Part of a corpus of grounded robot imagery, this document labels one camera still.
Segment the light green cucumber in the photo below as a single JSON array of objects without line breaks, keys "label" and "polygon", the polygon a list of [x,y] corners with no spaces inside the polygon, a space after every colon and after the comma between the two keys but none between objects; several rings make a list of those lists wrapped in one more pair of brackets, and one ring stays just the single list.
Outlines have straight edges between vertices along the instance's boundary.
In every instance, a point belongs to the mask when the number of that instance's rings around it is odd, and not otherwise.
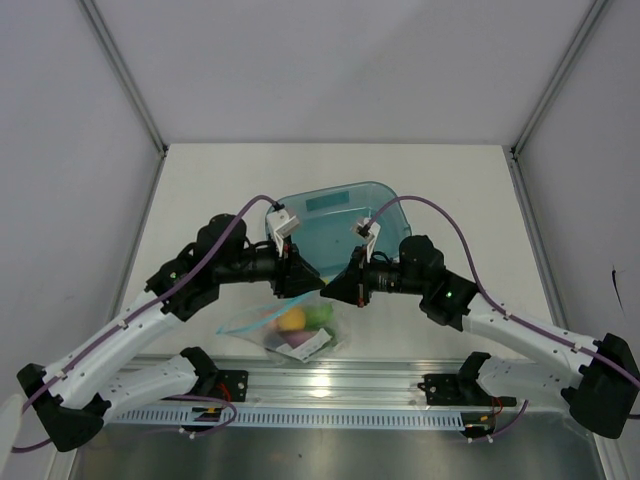
[{"label": "light green cucumber", "polygon": [[334,310],[331,303],[310,305],[304,308],[305,326],[307,328],[320,328],[334,319]]}]

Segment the blue translucent plastic basin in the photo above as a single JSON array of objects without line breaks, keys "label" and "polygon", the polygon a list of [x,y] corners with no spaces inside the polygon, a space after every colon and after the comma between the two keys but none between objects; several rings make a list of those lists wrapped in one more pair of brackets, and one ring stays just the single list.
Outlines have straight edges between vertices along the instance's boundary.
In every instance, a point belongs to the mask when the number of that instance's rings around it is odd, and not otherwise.
[{"label": "blue translucent plastic basin", "polygon": [[292,242],[328,280],[346,268],[354,248],[363,244],[354,226],[395,197],[389,186],[365,181],[293,194],[278,202],[300,221]]}]

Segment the orange fruit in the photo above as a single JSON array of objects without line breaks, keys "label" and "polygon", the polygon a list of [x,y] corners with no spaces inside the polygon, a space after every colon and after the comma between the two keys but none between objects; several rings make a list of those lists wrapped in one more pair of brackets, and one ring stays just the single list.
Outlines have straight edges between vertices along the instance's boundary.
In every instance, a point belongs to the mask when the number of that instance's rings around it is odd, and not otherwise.
[{"label": "orange fruit", "polygon": [[279,327],[281,332],[301,331],[306,326],[306,314],[300,307],[294,307],[280,315]]}]

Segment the clear zip top bag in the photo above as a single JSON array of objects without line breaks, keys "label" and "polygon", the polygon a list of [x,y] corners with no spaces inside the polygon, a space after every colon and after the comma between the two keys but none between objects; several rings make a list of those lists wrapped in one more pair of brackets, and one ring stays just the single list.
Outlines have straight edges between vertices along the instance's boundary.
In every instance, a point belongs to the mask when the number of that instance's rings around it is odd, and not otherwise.
[{"label": "clear zip top bag", "polygon": [[349,340],[342,307],[317,292],[235,313],[217,333],[257,345],[281,363],[326,357]]}]

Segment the pink egg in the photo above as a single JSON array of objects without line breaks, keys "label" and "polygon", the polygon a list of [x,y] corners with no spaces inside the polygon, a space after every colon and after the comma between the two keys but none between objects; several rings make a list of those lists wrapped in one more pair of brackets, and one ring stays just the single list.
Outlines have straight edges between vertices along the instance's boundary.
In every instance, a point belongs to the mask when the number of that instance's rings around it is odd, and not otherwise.
[{"label": "pink egg", "polygon": [[271,319],[268,323],[268,327],[272,330],[275,331],[279,331],[280,327],[279,327],[279,318],[278,317],[274,317],[273,319]]}]

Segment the purple eggplant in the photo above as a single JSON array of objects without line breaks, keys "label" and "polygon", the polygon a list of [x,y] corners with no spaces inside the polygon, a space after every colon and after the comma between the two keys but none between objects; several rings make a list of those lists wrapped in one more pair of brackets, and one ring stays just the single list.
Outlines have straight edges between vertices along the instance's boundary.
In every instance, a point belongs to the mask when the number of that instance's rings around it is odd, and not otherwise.
[{"label": "purple eggplant", "polygon": [[275,332],[269,336],[269,342],[275,349],[282,346],[288,346],[295,349],[312,339],[316,334],[317,331]]}]

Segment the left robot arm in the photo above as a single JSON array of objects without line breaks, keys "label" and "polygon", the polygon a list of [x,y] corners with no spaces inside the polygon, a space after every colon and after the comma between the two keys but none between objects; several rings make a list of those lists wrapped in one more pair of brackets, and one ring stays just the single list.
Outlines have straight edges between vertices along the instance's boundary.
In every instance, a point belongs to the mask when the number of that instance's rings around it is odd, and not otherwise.
[{"label": "left robot arm", "polygon": [[222,372],[199,347],[136,373],[120,370],[154,340],[217,301],[223,285],[267,282],[279,299],[321,289],[320,274],[291,240],[298,225],[286,209],[275,210],[267,216],[268,239],[251,244],[241,217],[213,217],[195,241],[147,280],[129,308],[84,344],[48,366],[23,367],[17,379],[48,443],[60,452],[74,450],[121,413],[165,398],[212,396],[227,402]]}]

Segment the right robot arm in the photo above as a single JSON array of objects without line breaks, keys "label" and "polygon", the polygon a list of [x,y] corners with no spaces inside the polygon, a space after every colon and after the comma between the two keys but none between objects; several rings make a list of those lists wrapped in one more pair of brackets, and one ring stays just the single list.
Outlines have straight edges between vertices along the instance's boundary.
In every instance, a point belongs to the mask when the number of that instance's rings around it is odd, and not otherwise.
[{"label": "right robot arm", "polygon": [[359,308],[372,293],[417,295],[419,308],[440,326],[497,342],[526,357],[524,364],[475,352],[458,372],[456,389],[468,403],[514,397],[563,408],[582,427],[605,438],[623,433],[639,394],[639,369],[628,343],[601,340],[511,313],[476,282],[448,270],[424,236],[401,241],[396,262],[354,249],[347,267],[321,296]]}]

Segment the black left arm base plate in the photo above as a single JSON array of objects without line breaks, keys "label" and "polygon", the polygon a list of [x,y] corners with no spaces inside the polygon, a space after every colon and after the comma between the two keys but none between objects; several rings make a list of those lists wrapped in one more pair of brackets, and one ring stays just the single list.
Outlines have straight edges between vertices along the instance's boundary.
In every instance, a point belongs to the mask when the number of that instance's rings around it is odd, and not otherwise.
[{"label": "black left arm base plate", "polygon": [[245,402],[249,372],[246,370],[219,370],[207,377],[197,392],[203,396],[228,402]]}]

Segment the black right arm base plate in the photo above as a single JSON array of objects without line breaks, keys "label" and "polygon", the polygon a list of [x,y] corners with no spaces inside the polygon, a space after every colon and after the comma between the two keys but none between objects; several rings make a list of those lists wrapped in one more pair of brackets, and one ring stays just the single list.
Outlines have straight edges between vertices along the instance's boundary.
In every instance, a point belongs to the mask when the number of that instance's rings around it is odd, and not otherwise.
[{"label": "black right arm base plate", "polygon": [[475,380],[461,379],[457,374],[425,374],[417,384],[430,406],[515,407],[514,397],[492,397]]}]

